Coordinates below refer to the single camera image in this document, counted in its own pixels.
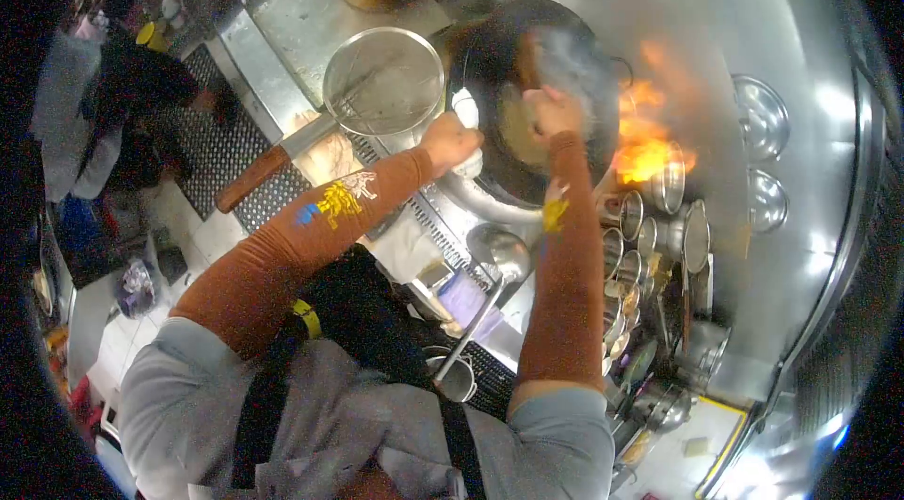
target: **blue sticker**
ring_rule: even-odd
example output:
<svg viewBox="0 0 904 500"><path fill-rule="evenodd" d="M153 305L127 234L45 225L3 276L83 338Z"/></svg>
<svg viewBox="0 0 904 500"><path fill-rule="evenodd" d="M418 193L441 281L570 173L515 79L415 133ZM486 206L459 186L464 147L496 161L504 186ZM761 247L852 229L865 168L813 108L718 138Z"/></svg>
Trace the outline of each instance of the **blue sticker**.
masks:
<svg viewBox="0 0 904 500"><path fill-rule="evenodd" d="M320 213L320 208L317 207L315 203L309 203L308 205L302 206L298 213L295 216L295 223L298 225L308 225L314 219L314 214Z"/></svg>

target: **metal ladle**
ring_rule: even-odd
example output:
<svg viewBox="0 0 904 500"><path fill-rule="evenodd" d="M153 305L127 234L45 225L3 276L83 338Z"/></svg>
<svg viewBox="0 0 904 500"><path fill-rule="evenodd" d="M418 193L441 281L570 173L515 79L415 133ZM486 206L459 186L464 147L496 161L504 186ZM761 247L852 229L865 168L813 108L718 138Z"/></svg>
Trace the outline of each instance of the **metal ladle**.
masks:
<svg viewBox="0 0 904 500"><path fill-rule="evenodd" d="M475 227L468 234L468 249L481 263L494 265L502 275L496 282L489 298L484 301L480 311L471 319L465 334L458 340L458 345L452 353L446 356L442 366L436 371L433 381L439 382L452 368L452 363L458 358L465 346L471 341L475 331L483 323L487 313L493 304L499 300L499 295L510 282L520 282L527 279L531 273L531 254L527 250L525 242L515 234L510 234L498 226L483 223Z"/></svg>

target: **wire strainer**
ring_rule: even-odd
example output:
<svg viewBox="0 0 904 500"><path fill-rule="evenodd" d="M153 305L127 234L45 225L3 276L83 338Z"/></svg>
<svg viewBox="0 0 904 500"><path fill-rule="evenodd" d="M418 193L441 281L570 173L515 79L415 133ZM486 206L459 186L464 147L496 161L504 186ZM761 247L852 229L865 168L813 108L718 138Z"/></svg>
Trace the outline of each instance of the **wire strainer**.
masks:
<svg viewBox="0 0 904 500"><path fill-rule="evenodd" d="M350 132L392 135L432 114L445 84L442 62L427 40L398 27L376 27L333 54L323 74L323 102Z"/></svg>
<svg viewBox="0 0 904 500"><path fill-rule="evenodd" d="M296 156L337 131L377 137L409 131L433 115L446 86L436 50L420 35L375 27L339 45L323 73L328 113L259 156L217 197L231 212L252 190Z"/></svg>

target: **brown arm sleeve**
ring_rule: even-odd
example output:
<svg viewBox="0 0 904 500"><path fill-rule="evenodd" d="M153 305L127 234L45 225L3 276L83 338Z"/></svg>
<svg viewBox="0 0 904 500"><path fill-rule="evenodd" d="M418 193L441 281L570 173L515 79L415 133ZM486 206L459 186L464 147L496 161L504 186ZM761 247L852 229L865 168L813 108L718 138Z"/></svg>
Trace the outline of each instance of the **brown arm sleeve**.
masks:
<svg viewBox="0 0 904 500"><path fill-rule="evenodd" d="M430 157L416 147L305 192L210 265L170 315L203 325L244 359L258 355L304 277L431 179Z"/></svg>
<svg viewBox="0 0 904 500"><path fill-rule="evenodd" d="M603 247L580 136L553 137L549 162L546 231L518 380L573 381L602 391Z"/></svg>

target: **black wok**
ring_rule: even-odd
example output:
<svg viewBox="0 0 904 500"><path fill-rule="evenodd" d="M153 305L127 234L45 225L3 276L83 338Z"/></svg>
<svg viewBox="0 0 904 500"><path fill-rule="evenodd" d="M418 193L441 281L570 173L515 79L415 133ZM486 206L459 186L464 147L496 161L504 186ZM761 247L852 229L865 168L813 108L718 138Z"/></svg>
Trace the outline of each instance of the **black wok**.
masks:
<svg viewBox="0 0 904 500"><path fill-rule="evenodd" d="M516 158L500 133L503 87L517 82L515 57L522 35L543 34L549 54L537 67L540 81L583 99L591 178L608 169L618 139L617 82L610 58L580 17L551 0L515 0L474 26L467 46L453 55L449 90L464 87L474 97L480 130L486 135L484 166L476 182L497 199L525 208L543 204L549 177ZM451 109L452 94L446 94Z"/></svg>

